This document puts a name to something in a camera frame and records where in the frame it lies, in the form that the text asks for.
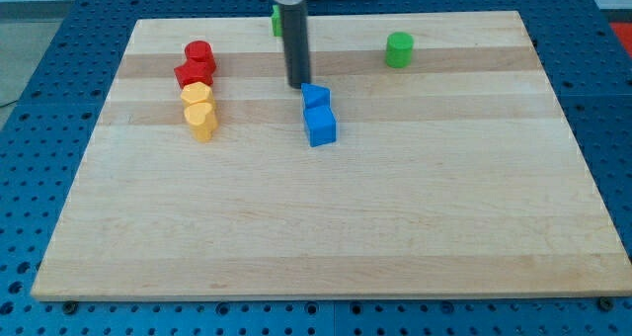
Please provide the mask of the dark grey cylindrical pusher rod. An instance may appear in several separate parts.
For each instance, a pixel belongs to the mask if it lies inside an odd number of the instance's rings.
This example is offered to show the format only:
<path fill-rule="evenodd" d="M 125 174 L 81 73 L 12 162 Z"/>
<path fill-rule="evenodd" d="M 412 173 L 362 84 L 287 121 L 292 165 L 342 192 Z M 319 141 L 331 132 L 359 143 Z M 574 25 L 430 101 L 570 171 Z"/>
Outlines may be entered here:
<path fill-rule="evenodd" d="M 300 89 L 311 82 L 307 2 L 279 4 L 279 14 L 287 82 L 291 88 Z"/>

